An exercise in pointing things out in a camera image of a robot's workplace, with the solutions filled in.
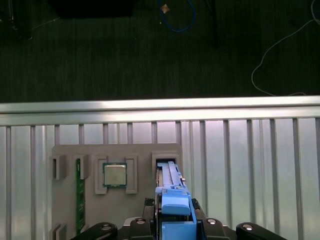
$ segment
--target white metal wall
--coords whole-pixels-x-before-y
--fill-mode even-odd
[[[0,127],[0,239],[48,239],[54,145],[179,143],[183,175],[209,217],[289,240],[320,236],[315,118]]]

